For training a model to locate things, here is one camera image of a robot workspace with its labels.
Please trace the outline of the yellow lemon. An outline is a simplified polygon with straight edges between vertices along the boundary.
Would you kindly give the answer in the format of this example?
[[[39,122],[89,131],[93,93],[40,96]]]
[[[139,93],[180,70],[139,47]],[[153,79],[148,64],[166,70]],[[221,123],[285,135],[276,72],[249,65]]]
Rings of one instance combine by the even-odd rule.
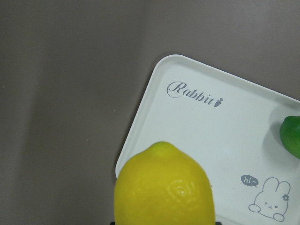
[[[213,225],[209,179],[201,166],[168,142],[133,156],[114,188],[117,225]]]

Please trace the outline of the green lemon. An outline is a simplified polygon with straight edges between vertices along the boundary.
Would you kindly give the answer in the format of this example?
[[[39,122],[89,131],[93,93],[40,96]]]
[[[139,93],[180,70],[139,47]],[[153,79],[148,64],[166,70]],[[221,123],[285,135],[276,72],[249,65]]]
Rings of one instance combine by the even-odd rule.
[[[288,116],[279,129],[280,140],[285,149],[297,159],[300,158],[300,117]]]

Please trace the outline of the white rabbit tray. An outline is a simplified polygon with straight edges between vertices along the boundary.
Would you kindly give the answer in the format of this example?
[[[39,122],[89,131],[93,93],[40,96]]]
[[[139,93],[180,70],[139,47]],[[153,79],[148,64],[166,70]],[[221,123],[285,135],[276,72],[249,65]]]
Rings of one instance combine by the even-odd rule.
[[[279,128],[300,103],[182,55],[155,66],[122,147],[115,172],[155,142],[167,141],[197,161],[224,225],[275,225],[249,206],[274,184],[288,206],[283,224],[300,222],[300,161],[282,145]]]

